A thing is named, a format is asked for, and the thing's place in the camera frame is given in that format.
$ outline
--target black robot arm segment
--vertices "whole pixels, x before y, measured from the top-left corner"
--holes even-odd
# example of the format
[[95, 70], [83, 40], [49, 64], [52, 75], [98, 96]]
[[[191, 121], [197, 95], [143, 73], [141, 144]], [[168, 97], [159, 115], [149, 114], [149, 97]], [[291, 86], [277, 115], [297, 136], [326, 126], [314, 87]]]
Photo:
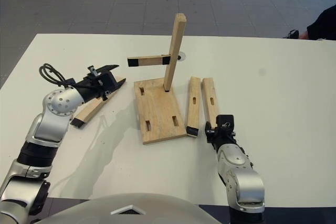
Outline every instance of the black robot arm segment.
[[88, 67], [90, 72], [82, 81], [66, 80], [50, 64], [39, 68], [41, 76], [64, 89], [54, 90], [43, 99], [43, 112], [37, 115], [28, 131], [26, 141], [0, 187], [0, 222], [12, 220], [25, 223], [28, 215], [42, 210], [48, 195], [52, 162], [68, 130], [69, 122], [78, 106], [119, 89], [125, 82], [116, 82], [110, 70], [118, 65], [99, 69]]
[[218, 115], [214, 130], [205, 126], [207, 142], [216, 150], [218, 174], [226, 186], [231, 224], [264, 223], [265, 190], [259, 174], [236, 140], [233, 115]]

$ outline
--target upright wooden post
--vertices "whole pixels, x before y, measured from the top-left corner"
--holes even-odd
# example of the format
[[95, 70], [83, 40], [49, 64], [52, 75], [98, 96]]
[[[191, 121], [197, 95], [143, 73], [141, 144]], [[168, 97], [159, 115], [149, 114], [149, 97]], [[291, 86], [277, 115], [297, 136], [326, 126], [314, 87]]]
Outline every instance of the upright wooden post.
[[185, 18], [183, 13], [177, 13], [175, 15], [172, 40], [170, 42], [170, 48], [169, 48], [169, 54], [171, 56], [170, 63], [166, 67], [166, 73], [164, 75], [164, 81], [163, 81], [163, 87], [165, 91], [169, 91], [172, 86], [177, 58], [179, 56], [178, 52], [180, 51], [186, 22], [187, 19]]

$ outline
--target horizontal wooden beam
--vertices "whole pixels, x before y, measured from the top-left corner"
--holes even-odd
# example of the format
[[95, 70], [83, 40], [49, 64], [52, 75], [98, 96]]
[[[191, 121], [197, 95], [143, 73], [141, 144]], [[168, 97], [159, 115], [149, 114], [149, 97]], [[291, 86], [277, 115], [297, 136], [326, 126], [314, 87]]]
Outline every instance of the horizontal wooden beam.
[[169, 65], [170, 55], [127, 57], [129, 67]]

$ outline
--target wooden plank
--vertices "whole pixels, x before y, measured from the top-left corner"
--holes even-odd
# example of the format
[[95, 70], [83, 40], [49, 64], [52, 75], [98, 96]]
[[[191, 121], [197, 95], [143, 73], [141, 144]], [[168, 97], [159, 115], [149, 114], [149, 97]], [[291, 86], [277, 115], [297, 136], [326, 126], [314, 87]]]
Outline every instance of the wooden plank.
[[174, 77], [174, 71], [177, 63], [177, 58], [179, 56], [182, 37], [184, 34], [185, 23], [187, 19], [183, 13], [177, 13], [175, 15], [174, 27], [172, 39], [170, 41], [169, 54], [171, 55], [170, 63], [166, 67], [166, 73], [164, 75], [163, 86], [165, 91], [169, 91], [172, 86], [172, 81]]
[[143, 144], [186, 136], [174, 91], [165, 92], [163, 80], [134, 83]]
[[216, 117], [219, 114], [214, 80], [213, 78], [204, 78], [202, 83], [205, 95], [205, 111], [207, 120], [210, 122], [211, 128], [214, 129], [216, 127]]
[[127, 57], [127, 62], [129, 67], [168, 65], [170, 55]]
[[189, 136], [197, 137], [199, 128], [199, 107], [201, 79], [191, 76], [189, 82], [189, 105], [186, 131]]
[[[116, 81], [119, 82], [123, 80], [124, 78], [121, 77], [115, 77]], [[93, 99], [89, 101], [85, 108], [82, 109], [75, 118], [71, 121], [71, 125], [73, 125], [76, 128], [81, 128], [84, 124], [88, 123], [97, 113], [98, 111], [108, 102], [111, 100], [111, 98], [117, 93], [119, 90], [115, 90], [115, 92], [112, 92], [107, 97], [108, 99], [103, 101], [102, 98]]]

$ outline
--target wooden base board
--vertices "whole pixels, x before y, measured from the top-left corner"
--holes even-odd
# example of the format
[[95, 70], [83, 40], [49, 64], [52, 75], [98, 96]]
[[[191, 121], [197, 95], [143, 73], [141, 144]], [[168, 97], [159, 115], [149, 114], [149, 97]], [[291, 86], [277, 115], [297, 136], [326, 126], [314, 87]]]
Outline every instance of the wooden base board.
[[163, 80], [134, 83], [143, 144], [186, 136], [174, 91], [165, 92]]

